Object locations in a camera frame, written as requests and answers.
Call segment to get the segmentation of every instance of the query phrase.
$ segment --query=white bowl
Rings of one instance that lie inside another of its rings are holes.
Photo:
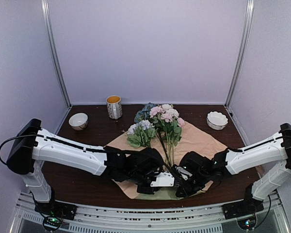
[[[69,119],[69,125],[74,130],[84,130],[87,126],[88,116],[85,113],[74,114]]]
[[[214,130],[222,130],[228,124],[228,118],[219,112],[210,112],[207,115],[207,124]]]

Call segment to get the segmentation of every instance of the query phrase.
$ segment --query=mug handle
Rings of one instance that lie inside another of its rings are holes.
[[[114,115],[114,119],[115,119],[115,120],[117,120],[117,119],[118,119],[118,117],[117,117],[117,112],[116,112],[116,105],[115,105],[115,104],[113,104],[113,105],[112,105],[112,109],[113,109],[113,115]]]

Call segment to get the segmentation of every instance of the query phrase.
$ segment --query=dark wooden table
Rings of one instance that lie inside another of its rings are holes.
[[[117,138],[133,124],[134,116],[142,105],[123,105],[123,116],[115,121],[108,117],[104,105],[74,106],[65,120],[59,136],[78,142],[104,146]],[[182,118],[214,138],[232,148],[243,146],[243,142],[233,124],[222,131],[215,131],[206,123],[207,113],[220,111],[226,113],[220,105],[176,105]],[[68,124],[69,118],[83,112],[89,117],[88,127],[83,131],[74,131]],[[60,164],[45,162],[43,173],[48,183],[55,189],[56,199],[104,207],[118,208],[169,208],[208,205],[242,199],[245,188],[259,179],[255,168],[222,181],[221,185],[213,184],[207,193],[183,200],[131,200],[111,180],[96,177],[86,171]]]

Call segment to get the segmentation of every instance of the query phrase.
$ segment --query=robotic arm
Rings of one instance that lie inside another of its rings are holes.
[[[212,160],[194,151],[187,153],[179,166],[163,172],[160,154],[151,148],[142,151],[97,147],[59,137],[31,120],[15,139],[7,166],[22,176],[31,190],[36,211],[73,220],[76,206],[56,202],[37,161],[50,161],[88,171],[96,176],[138,185],[137,192],[153,194],[160,187],[178,186],[176,196],[188,197],[209,181],[222,179],[271,161],[279,161],[264,177],[247,187],[244,200],[224,205],[226,218],[261,210],[263,200],[291,177],[291,125],[281,125],[273,136],[241,149],[226,149]]]

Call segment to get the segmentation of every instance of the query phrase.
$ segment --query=wrapping paper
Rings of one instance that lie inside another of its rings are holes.
[[[185,125],[182,127],[182,138],[179,141],[178,145],[174,147],[174,159],[175,164],[179,164],[182,157],[191,151],[195,151],[202,156],[206,156],[209,159],[212,159],[213,156],[220,151],[226,149],[226,146],[214,139],[211,135],[201,131],[194,125],[185,122]],[[126,139],[126,133],[117,137],[115,140],[110,142],[108,146],[119,148],[121,150],[142,150],[143,147],[133,148],[129,145]],[[158,139],[153,139],[151,141],[151,147],[155,148],[165,159],[165,153],[162,148],[162,145]],[[131,199],[143,199],[143,200],[177,200],[175,196],[176,188],[161,188],[159,191],[155,192],[154,195],[140,194],[137,193],[137,185],[131,182],[115,182],[122,191]],[[207,191],[212,185],[212,182],[206,184],[206,187],[203,189]]]

